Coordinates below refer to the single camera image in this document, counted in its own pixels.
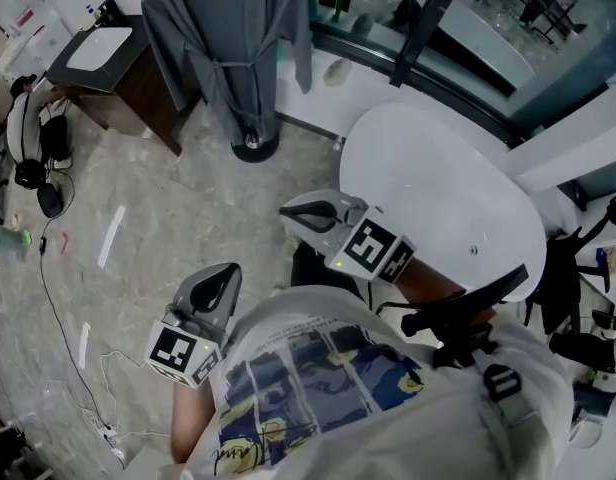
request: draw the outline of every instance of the white oval table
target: white oval table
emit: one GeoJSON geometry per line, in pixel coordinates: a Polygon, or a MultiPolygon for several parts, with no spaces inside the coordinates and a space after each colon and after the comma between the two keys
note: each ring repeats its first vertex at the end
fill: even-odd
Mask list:
{"type": "Polygon", "coordinates": [[[438,119],[404,103],[364,114],[350,132],[339,171],[343,192],[382,208],[417,248],[415,256],[468,290],[525,264],[539,283],[546,237],[528,196],[438,119]]]}

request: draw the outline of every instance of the plastic container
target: plastic container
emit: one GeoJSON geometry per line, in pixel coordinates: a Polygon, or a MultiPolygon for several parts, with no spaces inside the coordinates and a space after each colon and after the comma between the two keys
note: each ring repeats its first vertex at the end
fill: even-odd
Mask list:
{"type": "Polygon", "coordinates": [[[25,233],[0,226],[0,253],[23,251],[27,246],[25,233]]]}
{"type": "Polygon", "coordinates": [[[84,20],[84,24],[81,27],[81,30],[83,31],[90,30],[95,26],[95,22],[97,21],[97,14],[91,5],[86,6],[86,12],[88,13],[88,16],[84,20]]]}

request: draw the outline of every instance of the shoe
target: shoe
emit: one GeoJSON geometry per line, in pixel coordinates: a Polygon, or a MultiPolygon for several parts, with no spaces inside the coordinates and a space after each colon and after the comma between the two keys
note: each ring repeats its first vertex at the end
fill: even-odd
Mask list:
{"type": "Polygon", "coordinates": [[[66,158],[65,160],[57,161],[53,160],[52,168],[55,171],[63,171],[72,167],[72,158],[66,158]]]}

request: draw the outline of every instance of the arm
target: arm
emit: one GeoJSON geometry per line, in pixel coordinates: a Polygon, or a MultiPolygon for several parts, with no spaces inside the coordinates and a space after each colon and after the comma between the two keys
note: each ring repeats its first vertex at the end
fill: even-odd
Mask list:
{"type": "Polygon", "coordinates": [[[55,101],[63,100],[66,97],[63,91],[61,90],[53,90],[50,91],[46,98],[46,105],[50,105],[55,101]]]}
{"type": "Polygon", "coordinates": [[[209,381],[199,389],[175,384],[170,452],[176,464],[188,460],[214,414],[215,402],[209,381]]]}
{"type": "MultiPolygon", "coordinates": [[[[460,285],[415,258],[406,265],[395,285],[411,303],[435,302],[463,290],[460,285]]],[[[496,314],[494,309],[486,309],[470,325],[486,323],[496,314]]]]}

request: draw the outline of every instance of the gray robe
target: gray robe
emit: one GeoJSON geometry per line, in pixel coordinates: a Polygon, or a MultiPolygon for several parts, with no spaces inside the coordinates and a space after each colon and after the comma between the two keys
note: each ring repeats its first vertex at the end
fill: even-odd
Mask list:
{"type": "Polygon", "coordinates": [[[275,137],[277,42],[293,45],[295,78],[312,83],[308,0],[142,0],[148,36],[176,107],[186,57],[224,134],[244,144],[256,130],[275,137]]]}

